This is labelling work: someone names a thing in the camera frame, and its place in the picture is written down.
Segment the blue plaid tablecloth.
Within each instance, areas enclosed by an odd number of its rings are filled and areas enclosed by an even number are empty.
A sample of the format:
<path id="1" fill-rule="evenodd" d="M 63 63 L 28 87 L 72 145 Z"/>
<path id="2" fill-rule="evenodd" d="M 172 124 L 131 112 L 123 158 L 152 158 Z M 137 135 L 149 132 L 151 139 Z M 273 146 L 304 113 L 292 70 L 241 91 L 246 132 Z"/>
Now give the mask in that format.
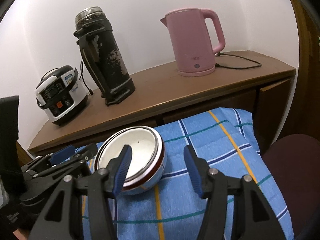
<path id="1" fill-rule="evenodd" d="M 158 126 L 167 163 L 156 186 L 140 194 L 110 200 L 118 239 L 196 239 L 206 200 L 193 190 L 183 150 L 193 146 L 198 157 L 224 175 L 253 177 L 272 207 L 287 239 L 294 239 L 284 197 L 265 165 L 254 136 L 251 113 L 216 108 Z"/>

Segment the tall black thermos flask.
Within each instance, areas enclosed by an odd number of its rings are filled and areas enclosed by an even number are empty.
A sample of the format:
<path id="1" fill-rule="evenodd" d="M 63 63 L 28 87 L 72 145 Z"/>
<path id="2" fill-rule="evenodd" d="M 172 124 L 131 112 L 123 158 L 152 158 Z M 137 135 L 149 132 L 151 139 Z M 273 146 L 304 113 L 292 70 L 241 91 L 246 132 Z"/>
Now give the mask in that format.
<path id="1" fill-rule="evenodd" d="M 105 105 L 121 103 L 135 91 L 135 85 L 105 13 L 100 7 L 86 8 L 76 15 L 75 27 L 82 60 Z"/>

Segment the stainless steel mixing bowl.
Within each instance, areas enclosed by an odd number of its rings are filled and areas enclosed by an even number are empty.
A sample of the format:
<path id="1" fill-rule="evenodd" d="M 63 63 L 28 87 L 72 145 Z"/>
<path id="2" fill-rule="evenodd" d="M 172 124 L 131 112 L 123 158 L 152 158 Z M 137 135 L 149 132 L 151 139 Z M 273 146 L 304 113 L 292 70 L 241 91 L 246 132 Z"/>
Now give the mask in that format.
<path id="1" fill-rule="evenodd" d="M 101 145 L 94 160 L 94 169 L 109 171 L 105 190 L 119 194 L 140 194 L 160 180 L 167 163 L 164 144 L 147 146 L 129 144 Z"/>

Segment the pink electric kettle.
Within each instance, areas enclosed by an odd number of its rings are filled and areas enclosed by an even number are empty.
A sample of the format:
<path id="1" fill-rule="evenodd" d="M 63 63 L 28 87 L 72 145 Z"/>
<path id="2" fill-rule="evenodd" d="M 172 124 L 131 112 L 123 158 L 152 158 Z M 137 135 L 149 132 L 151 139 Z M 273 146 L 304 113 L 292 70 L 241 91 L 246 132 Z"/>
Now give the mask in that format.
<path id="1" fill-rule="evenodd" d="M 212 46 L 205 19 L 211 19 L 218 44 Z M 209 9 L 185 8 L 174 10 L 160 21 L 167 27 L 181 76 L 195 77 L 215 71 L 215 57 L 226 45 L 219 17 Z"/>

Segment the small white enamel bowl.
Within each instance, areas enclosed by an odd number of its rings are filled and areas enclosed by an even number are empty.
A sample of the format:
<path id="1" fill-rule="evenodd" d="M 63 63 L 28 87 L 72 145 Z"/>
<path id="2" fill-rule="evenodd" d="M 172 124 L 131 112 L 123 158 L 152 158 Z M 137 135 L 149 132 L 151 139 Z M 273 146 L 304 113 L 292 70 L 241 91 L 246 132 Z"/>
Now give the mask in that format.
<path id="1" fill-rule="evenodd" d="M 99 148 L 94 162 L 94 169 L 106 167 L 111 159 L 120 155 L 124 145 L 132 150 L 132 159 L 126 175 L 126 181 L 135 179 L 144 172 L 156 156 L 158 138 L 155 131 L 146 126 L 123 129 L 108 138 Z"/>

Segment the white black rice cooker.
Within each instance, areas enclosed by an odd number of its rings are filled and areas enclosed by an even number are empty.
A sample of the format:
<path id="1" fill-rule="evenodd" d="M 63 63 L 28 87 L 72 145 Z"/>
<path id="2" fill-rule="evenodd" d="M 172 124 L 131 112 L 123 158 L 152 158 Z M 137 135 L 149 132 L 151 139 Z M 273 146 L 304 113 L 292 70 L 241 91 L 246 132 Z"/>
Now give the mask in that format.
<path id="1" fill-rule="evenodd" d="M 55 125 L 70 122 L 87 106 L 88 95 L 78 75 L 69 65 L 54 68 L 41 77 L 35 89 L 38 107 Z"/>

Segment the pink plastic bowl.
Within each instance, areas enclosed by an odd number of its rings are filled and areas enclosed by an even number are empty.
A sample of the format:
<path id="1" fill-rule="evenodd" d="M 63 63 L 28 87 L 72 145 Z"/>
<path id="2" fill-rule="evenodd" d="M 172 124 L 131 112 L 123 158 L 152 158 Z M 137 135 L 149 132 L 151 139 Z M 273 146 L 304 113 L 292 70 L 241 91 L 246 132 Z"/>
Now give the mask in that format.
<path id="1" fill-rule="evenodd" d="M 124 183 L 124 190 L 137 187 L 150 188 L 162 175 L 167 157 L 162 137 L 153 133 L 150 139 L 136 139 L 132 147 L 132 160 Z"/>

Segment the brown wooden sideboard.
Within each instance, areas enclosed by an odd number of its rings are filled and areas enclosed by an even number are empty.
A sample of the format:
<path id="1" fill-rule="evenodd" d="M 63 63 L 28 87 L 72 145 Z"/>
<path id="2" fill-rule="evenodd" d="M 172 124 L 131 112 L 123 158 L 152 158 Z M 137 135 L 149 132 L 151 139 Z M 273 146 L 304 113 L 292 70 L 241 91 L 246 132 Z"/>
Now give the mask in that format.
<path id="1" fill-rule="evenodd" d="M 251 112 L 254 135 L 265 150 L 277 133 L 296 69 L 254 51 L 229 52 L 216 60 L 215 71 L 200 77 L 180 76 L 175 62 L 135 73 L 135 92 L 117 105 L 106 106 L 96 90 L 69 123 L 47 122 L 28 150 L 39 155 L 84 146 L 126 127 L 161 126 L 217 107 Z"/>

